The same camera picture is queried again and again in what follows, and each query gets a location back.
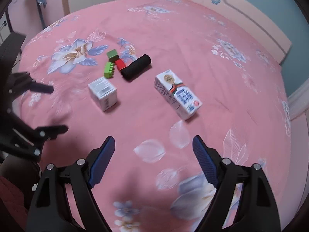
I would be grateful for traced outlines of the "dark green cube block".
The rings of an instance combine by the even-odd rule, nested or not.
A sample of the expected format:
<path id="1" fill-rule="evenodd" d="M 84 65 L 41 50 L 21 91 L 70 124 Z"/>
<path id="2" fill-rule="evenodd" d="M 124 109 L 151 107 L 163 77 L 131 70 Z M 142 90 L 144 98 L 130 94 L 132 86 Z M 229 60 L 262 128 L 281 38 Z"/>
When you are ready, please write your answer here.
<path id="1" fill-rule="evenodd" d="M 118 52 L 113 49 L 106 53 L 108 57 L 108 62 L 114 63 L 115 61 L 119 60 Z"/>

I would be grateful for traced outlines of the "black sock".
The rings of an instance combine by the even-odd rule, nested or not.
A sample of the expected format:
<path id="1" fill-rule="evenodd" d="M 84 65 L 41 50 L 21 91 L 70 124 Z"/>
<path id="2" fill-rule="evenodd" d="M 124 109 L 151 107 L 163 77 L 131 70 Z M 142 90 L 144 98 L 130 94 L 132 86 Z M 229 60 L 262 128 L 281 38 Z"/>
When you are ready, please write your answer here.
<path id="1" fill-rule="evenodd" d="M 149 69 L 150 66 L 151 58 L 148 55 L 143 55 L 126 68 L 121 69 L 121 75 L 126 81 L 132 81 Z"/>

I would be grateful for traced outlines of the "small white cardboard box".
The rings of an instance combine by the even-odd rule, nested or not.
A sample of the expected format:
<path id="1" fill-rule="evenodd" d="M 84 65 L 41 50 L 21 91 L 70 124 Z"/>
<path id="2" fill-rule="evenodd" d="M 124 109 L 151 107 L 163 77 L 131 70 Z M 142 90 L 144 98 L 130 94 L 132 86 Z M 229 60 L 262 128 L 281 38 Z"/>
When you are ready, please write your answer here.
<path id="1" fill-rule="evenodd" d="M 117 103 L 117 88 L 114 87 L 105 77 L 88 84 L 91 98 L 96 105 L 104 112 Z"/>

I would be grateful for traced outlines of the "pink floral bed sheet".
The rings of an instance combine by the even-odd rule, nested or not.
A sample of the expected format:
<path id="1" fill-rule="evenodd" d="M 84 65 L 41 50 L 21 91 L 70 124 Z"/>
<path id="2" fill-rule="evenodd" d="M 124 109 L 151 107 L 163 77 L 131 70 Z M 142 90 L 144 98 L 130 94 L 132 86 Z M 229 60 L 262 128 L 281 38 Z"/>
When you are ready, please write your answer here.
<path id="1" fill-rule="evenodd" d="M 151 66 L 126 81 L 115 63 L 117 103 L 102 111 L 88 84 L 104 77 L 107 52 L 129 66 Z M 19 66 L 52 85 L 26 93 L 21 118 L 31 127 L 67 125 L 45 144 L 40 165 L 66 166 L 107 136 L 114 155 L 93 194 L 113 231 L 193 231 L 215 188 L 192 150 L 199 135 L 234 163 L 259 163 L 280 202 L 288 177 L 291 123 L 281 66 L 242 28 L 182 0 L 120 0 L 66 16 L 25 45 Z M 155 88 L 172 70 L 202 101 L 182 120 Z"/>

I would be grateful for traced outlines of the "white blue milk carton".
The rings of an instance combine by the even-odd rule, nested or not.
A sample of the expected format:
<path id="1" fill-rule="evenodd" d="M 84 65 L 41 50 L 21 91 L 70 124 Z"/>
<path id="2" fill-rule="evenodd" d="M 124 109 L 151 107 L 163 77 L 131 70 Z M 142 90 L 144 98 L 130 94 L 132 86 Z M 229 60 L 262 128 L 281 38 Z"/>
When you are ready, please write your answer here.
<path id="1" fill-rule="evenodd" d="M 191 118 L 203 104 L 172 70 L 158 74 L 154 84 L 182 120 Z"/>

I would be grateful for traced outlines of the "red rectangular block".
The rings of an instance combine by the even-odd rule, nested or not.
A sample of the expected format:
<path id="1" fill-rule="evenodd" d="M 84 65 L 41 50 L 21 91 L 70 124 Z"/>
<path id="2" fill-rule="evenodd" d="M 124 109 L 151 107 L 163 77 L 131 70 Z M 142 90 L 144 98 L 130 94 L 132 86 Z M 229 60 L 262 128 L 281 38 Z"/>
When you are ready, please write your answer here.
<path id="1" fill-rule="evenodd" d="M 122 59 L 117 59 L 115 61 L 115 65 L 116 65 L 119 72 L 121 72 L 121 70 L 126 68 L 126 64 L 124 63 L 124 61 Z"/>

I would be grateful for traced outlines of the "light green toy brick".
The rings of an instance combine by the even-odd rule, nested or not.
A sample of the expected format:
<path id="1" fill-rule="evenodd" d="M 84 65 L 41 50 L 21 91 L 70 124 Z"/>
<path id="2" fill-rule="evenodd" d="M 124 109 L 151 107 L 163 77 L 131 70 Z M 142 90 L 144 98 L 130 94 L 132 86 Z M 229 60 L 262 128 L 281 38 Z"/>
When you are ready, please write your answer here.
<path id="1" fill-rule="evenodd" d="M 105 78 L 112 78 L 114 74 L 114 64 L 107 62 L 104 67 L 103 75 Z"/>

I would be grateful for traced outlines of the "pink wooden headboard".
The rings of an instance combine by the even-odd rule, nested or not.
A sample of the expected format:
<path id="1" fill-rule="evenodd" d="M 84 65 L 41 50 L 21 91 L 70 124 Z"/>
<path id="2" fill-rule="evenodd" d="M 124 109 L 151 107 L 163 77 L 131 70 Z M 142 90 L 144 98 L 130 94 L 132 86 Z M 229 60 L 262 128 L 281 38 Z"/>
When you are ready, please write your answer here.
<path id="1" fill-rule="evenodd" d="M 292 46 L 284 32 L 247 0 L 189 0 L 211 9 L 236 23 L 258 41 L 278 63 Z"/>

